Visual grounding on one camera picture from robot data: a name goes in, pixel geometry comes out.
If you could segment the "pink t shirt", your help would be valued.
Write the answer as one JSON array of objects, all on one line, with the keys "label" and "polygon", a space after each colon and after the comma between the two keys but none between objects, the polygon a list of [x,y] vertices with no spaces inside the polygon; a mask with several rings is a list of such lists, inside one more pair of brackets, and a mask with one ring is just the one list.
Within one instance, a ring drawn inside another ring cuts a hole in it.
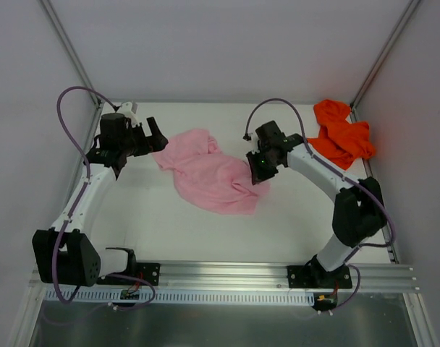
[{"label": "pink t shirt", "polygon": [[252,215],[269,183],[252,184],[249,165],[222,152],[206,129],[191,129],[169,139],[153,154],[162,171],[173,173],[174,188],[190,204],[222,215]]}]

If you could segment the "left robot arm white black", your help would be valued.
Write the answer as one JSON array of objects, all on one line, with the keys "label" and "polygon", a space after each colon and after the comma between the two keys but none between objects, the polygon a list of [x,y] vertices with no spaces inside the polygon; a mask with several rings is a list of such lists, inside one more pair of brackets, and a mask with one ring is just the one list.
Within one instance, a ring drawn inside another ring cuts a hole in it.
[{"label": "left robot arm white black", "polygon": [[149,117],[147,123],[150,134],[145,134],[131,111],[101,117],[79,183],[65,209],[49,229],[34,233],[33,251],[42,282],[91,287],[111,274],[122,284],[136,279],[134,251],[95,246],[90,233],[103,199],[117,182],[127,159],[166,147],[168,140],[156,120]]}]

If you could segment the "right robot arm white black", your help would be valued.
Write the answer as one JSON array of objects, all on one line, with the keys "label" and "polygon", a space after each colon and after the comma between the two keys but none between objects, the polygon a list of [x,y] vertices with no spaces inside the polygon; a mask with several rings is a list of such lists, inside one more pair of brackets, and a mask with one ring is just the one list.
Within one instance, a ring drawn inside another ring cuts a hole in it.
[{"label": "right robot arm white black", "polygon": [[357,248],[386,225],[379,183],[340,171],[319,157],[301,135],[285,135],[275,121],[243,138],[252,146],[246,158],[254,185],[275,177],[278,167],[284,166],[302,174],[333,202],[331,238],[289,277],[289,284],[295,288],[333,287],[343,277],[346,263]]}]

